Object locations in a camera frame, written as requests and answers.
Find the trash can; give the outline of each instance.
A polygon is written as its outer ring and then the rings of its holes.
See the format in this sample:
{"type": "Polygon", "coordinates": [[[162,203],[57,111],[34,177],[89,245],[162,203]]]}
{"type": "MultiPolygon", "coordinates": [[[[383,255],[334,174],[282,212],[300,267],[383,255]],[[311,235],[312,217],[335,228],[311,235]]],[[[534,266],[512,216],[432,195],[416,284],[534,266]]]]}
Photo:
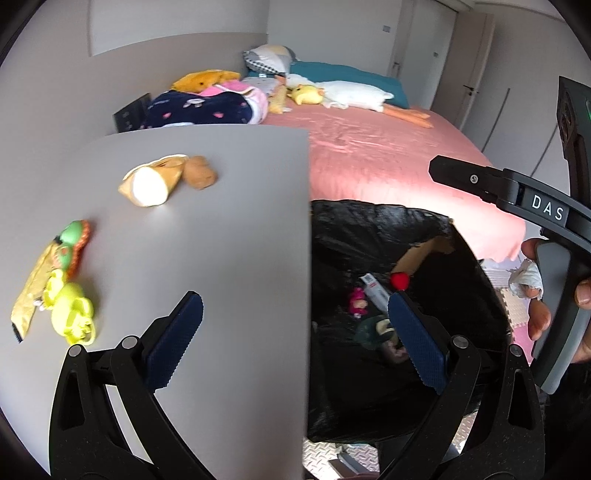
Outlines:
{"type": "MultiPolygon", "coordinates": [[[[410,270],[408,295],[451,335],[465,335],[478,348],[507,346],[505,310],[449,218],[403,206],[317,200],[311,235],[311,441],[373,443],[408,434],[436,399],[410,360],[392,362],[383,349],[356,339],[361,320],[349,313],[349,296],[367,273],[387,288],[393,270],[410,270]]],[[[368,315],[381,313],[368,309],[368,315]]],[[[475,391],[466,414],[481,394],[475,391]]]]}

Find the yellow plastic toy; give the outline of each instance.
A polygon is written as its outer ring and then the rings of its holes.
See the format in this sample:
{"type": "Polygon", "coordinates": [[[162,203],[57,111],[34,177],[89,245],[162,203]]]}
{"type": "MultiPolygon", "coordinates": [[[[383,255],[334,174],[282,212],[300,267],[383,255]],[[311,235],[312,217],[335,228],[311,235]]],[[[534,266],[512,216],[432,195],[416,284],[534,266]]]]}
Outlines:
{"type": "Polygon", "coordinates": [[[78,283],[68,283],[63,270],[58,268],[51,273],[42,302],[45,309],[51,310],[53,329],[70,345],[90,345],[95,341],[92,302],[84,296],[78,283]]]}

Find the red ball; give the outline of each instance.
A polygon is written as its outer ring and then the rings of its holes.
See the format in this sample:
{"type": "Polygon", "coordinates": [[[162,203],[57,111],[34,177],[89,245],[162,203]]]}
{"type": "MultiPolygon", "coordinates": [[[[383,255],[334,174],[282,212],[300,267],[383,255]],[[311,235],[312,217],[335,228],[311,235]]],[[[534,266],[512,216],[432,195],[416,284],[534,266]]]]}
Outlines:
{"type": "Polygon", "coordinates": [[[396,272],[390,276],[390,284],[394,290],[406,290],[410,284],[410,275],[406,272],[396,272]]]}

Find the white door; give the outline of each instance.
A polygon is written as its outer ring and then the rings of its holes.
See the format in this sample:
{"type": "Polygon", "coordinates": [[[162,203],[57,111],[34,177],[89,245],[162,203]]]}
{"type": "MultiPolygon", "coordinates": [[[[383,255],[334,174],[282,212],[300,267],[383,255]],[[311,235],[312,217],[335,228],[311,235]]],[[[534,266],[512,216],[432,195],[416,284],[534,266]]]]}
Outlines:
{"type": "Polygon", "coordinates": [[[411,105],[430,109],[445,66],[457,12],[435,0],[416,0],[398,79],[411,105]]]}
{"type": "Polygon", "coordinates": [[[431,110],[463,130],[484,74],[495,18],[480,12],[457,16],[452,43],[431,110]]]}

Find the yellow stuffed chick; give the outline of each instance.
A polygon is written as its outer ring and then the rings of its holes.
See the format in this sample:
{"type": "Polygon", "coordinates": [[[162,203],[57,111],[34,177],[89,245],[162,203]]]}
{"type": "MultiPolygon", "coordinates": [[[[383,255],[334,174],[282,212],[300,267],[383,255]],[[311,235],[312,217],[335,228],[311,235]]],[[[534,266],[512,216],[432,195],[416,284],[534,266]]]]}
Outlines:
{"type": "Polygon", "coordinates": [[[291,91],[290,97],[298,105],[317,105],[324,99],[324,89],[314,85],[298,85],[291,91]]]}

